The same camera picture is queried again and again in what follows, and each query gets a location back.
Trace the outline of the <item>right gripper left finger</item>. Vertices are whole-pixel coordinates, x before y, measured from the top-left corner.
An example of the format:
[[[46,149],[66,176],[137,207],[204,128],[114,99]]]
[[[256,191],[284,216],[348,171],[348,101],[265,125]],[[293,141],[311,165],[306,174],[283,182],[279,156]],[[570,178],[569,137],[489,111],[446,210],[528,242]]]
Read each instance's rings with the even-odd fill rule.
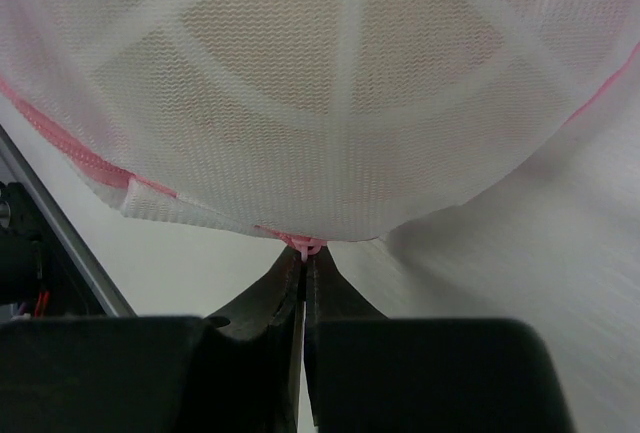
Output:
[[[300,255],[213,314],[15,320],[1,328],[5,432],[293,432]]]

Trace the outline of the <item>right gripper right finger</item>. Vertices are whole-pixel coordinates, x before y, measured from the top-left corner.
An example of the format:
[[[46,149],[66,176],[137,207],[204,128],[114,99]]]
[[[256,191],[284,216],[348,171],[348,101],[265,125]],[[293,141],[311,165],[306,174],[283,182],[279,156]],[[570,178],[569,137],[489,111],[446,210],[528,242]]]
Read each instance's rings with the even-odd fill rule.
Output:
[[[391,319],[322,249],[306,263],[304,361],[321,432],[571,432],[544,342],[507,318]]]

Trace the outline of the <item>white mesh laundry bag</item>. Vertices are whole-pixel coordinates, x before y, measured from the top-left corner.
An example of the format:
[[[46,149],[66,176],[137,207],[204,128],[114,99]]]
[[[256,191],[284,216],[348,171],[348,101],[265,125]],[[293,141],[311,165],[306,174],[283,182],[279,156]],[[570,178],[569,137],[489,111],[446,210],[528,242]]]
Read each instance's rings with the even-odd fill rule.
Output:
[[[1,0],[1,92],[134,218],[363,241],[603,98],[639,0]]]

